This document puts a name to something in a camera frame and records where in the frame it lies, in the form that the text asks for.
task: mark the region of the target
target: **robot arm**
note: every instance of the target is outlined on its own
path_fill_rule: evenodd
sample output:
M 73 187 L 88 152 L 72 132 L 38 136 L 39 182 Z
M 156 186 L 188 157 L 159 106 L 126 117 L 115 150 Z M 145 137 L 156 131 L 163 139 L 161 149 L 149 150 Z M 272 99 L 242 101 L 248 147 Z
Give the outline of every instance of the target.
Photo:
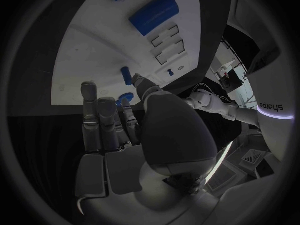
M 211 114 L 220 114 L 223 118 L 251 124 L 260 129 L 258 114 L 256 110 L 248 108 L 240 108 L 235 103 L 224 103 L 221 99 L 208 91 L 199 89 L 193 92 L 185 102 L 193 109 L 202 110 Z

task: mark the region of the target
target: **wire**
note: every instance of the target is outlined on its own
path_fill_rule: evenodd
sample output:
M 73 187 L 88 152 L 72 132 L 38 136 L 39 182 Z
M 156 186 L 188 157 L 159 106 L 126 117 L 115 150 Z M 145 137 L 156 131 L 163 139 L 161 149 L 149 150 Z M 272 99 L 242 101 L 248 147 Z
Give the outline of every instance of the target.
M 195 90 L 196 90 L 198 87 L 200 87 L 200 86 L 204 86 L 204 87 L 208 88 L 208 89 L 211 91 L 212 94 L 216 95 L 216 96 L 219 97 L 220 99 L 223 99 L 223 100 L 225 100 L 225 101 L 227 101 L 227 102 L 233 104 L 233 102 L 230 101 L 227 97 L 225 97 L 225 96 L 220 96 L 220 95 L 215 94 L 215 93 L 211 90 L 211 88 L 210 88 L 207 84 L 205 84 L 205 83 L 199 83 L 199 84 L 197 84 L 197 85 L 193 88 L 193 90 L 192 90 L 191 93 L 194 93 Z M 242 106 L 242 105 L 238 105 L 238 106 L 239 106 L 239 107 L 243 107 L 243 108 L 247 108 L 247 109 L 253 109 L 253 108 L 256 107 L 256 106 Z

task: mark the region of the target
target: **light strip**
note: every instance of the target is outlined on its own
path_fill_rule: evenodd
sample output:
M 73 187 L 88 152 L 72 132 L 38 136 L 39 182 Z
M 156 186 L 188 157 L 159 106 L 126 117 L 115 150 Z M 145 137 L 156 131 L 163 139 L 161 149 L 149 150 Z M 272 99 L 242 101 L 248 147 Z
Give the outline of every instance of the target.
M 228 154 L 229 149 L 231 148 L 232 144 L 233 144 L 233 141 L 231 143 L 229 143 L 229 145 L 226 147 L 226 149 L 225 149 L 224 153 L 222 154 L 221 158 L 216 163 L 216 165 L 214 166 L 214 168 L 212 169 L 212 171 L 210 172 L 210 174 L 208 174 L 208 176 L 206 177 L 205 184 L 207 184 L 209 182 L 209 180 L 212 178 L 212 176 L 216 173 L 216 171 L 218 170 L 218 168 L 221 166 L 221 163 L 223 162 L 223 160 L 225 159 L 226 155 Z
M 268 113 L 262 111 L 259 106 L 257 106 L 257 111 L 262 115 L 265 115 L 267 117 L 274 118 L 274 119 L 282 119 L 282 120 L 294 119 L 294 116 L 275 116 L 275 115 L 268 114 Z

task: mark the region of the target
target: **air vent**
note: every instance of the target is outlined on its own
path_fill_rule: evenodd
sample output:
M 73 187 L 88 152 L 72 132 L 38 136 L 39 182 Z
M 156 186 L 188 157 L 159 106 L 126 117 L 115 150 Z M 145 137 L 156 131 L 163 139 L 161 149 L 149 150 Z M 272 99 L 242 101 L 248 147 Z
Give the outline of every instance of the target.
M 248 162 L 250 164 L 255 164 L 260 156 L 262 155 L 261 151 L 251 149 L 247 154 L 242 158 L 242 161 Z
M 207 184 L 212 191 L 215 191 L 231 181 L 235 175 L 234 171 L 221 164 Z

